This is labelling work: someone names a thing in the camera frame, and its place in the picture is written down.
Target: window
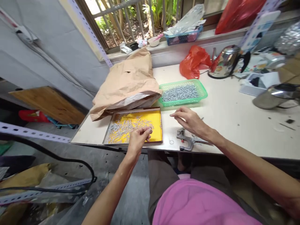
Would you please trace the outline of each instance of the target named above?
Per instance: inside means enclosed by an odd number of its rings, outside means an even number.
[[[119,45],[159,35],[176,24],[195,4],[204,4],[204,31],[215,29],[228,0],[76,0],[108,53]],[[291,10],[291,2],[281,8]]]

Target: blue basket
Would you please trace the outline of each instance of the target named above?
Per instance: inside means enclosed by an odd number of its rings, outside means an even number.
[[[166,35],[168,45],[181,44],[187,42],[194,42],[199,37],[199,34],[203,31],[203,26],[200,25],[198,30],[175,34],[175,35]]]

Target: finger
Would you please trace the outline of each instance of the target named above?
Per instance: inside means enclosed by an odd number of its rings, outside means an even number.
[[[148,128],[143,134],[142,136],[144,137],[144,139],[146,140],[146,138],[148,138],[148,136],[150,135],[150,133],[152,132],[151,128]]]
[[[180,118],[180,117],[174,117],[175,118],[175,120],[177,120],[177,122],[181,125],[181,126],[183,126],[185,129],[189,129],[190,127],[189,127],[189,125],[182,119],[182,118]]]
[[[186,112],[175,112],[173,114],[170,115],[171,117],[181,117],[183,119],[188,119],[188,113]]]
[[[142,135],[146,130],[150,129],[151,127],[139,127],[134,131],[137,132],[139,135]]]
[[[184,112],[184,113],[188,113],[191,112],[191,109],[186,107],[186,106],[182,106],[179,109],[177,109],[175,112]]]
[[[146,138],[146,141],[147,141],[147,142],[150,142],[150,138],[151,138],[151,136],[149,135],[149,136]]]

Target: white plastic bag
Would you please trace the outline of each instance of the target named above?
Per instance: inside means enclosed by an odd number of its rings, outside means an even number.
[[[164,34],[174,35],[195,30],[204,15],[204,5],[197,4],[185,14],[175,26],[170,27]]]

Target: stainless steel kettle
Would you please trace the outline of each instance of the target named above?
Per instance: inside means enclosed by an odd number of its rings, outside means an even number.
[[[282,83],[269,87],[265,92],[252,100],[256,107],[262,109],[273,109],[282,103],[297,97],[297,87],[290,83]]]
[[[223,79],[231,76],[241,58],[244,59],[241,73],[244,72],[250,61],[251,53],[247,52],[245,55],[241,55],[240,51],[241,48],[239,46],[230,45],[224,48],[217,57],[216,48],[213,48],[212,66],[208,71],[208,75],[215,79]]]

